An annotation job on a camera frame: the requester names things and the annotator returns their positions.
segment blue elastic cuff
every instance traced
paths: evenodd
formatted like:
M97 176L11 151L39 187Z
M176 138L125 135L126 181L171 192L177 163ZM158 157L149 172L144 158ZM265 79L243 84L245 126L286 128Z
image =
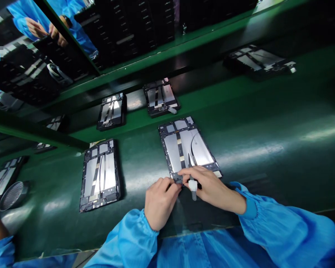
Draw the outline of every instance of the blue elastic cuff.
M144 209L140 211L140 218L143 221L144 224L144 233L149 235L149 236L158 236L159 231L154 231L148 222L148 219L145 217L145 212Z
M236 186L235 191L240 193L246 198L246 205L247 205L246 212L244 214L237 214L237 213L236 214L245 219L253 220L255 217L257 217L257 205L253 199L251 199L248 195L244 193L244 191L248 193L248 189L239 182L231 182L230 184Z
M246 204L247 204L246 212L242 215L240 214L237 215L248 220L253 220L257 216L256 203L252 199L246 197Z

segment blue cleanroom gown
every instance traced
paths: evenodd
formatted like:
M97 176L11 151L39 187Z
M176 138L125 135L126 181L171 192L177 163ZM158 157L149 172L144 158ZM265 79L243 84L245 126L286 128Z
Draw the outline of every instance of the blue cleanroom gown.
M51 5L58 16L66 15L70 18L72 22L72 28L70 31L78 43L82 46L84 51L88 54L96 51L96 48L90 41L89 37L85 34L80 24L77 23L73 17L78 11L85 7L83 0L47 0L47 2ZM13 21L17 29L32 41L36 41L37 37L29 31L25 20L26 17L39 22L48 33L50 21L33 0L18 0L9 5L7 9L14 16Z
M144 210L132 210L85 268L335 267L332 220L232 184L247 198L247 211L239 215L242 228L166 238L158 249L159 233L150 228ZM12 264L13 249L11 239L0 241L0 264Z

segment blue sleeve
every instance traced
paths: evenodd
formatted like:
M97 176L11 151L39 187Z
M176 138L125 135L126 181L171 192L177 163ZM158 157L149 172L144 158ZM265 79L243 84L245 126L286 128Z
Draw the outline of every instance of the blue sleeve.
M0 240L0 268L11 267L14 263L15 246L12 236Z
M85 6L86 5L82 0L67 0L67 6L63 8L62 15L66 15L72 21L74 19L74 15Z
M335 223L309 211L252 195L238 182L247 210L239 215L246 238L265 248L278 267L335 267Z
M23 34L30 38L32 41L36 41L38 38L34 36L26 23L26 17L29 17L21 6L21 1L16 1L15 3L9 5L7 9L10 11L11 15L14 17L13 21L16 28Z
M157 235L144 210L131 210L109 233L103 246L85 268L147 267L157 251Z

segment hand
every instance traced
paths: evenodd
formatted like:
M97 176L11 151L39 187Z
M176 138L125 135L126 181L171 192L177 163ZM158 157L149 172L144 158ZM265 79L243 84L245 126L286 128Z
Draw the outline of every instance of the hand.
M69 25L66 21L66 19L64 18L64 16L60 16L61 21L63 22L63 24L67 27L67 29L69 29ZM58 34L58 42L57 44L61 47L65 47L68 45L68 42L66 41L66 39L59 33L59 31L56 29L55 26L53 26L52 22L50 23L50 27L49 27L49 31L48 31L51 35L51 38L54 39L56 37L56 35Z
M181 184L167 177L158 179L146 191L144 212L151 229L158 232L165 226L180 192Z
M202 189L197 189L196 195L203 201L237 214L246 212L245 197L227 188L212 171L202 166L193 166L180 170L178 175L183 176L183 184L187 188L189 188L190 175L201 184Z
M27 27L29 28L29 31L37 38L42 38L48 35L48 33L46 33L45 29L43 28L43 26L39 24L38 22L34 21L33 19L29 17L26 17L25 20L26 20Z

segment person's left hand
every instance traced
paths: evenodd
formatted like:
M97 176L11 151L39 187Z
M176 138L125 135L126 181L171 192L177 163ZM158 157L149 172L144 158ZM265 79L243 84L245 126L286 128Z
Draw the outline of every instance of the person's left hand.
M69 29L70 27L69 27L66 19L64 18L64 16L60 16L60 19L63 22L63 24L67 27L67 29ZM56 37L56 35L58 34L57 44L59 46L65 47L65 46L68 45L68 42L66 41L66 39L60 34L60 32L56 29L56 27L52 24L52 22L50 23L48 32L50 33L52 39L54 39Z
M158 232L165 226L180 192L181 184L168 177L158 179L146 191L144 213L151 229Z

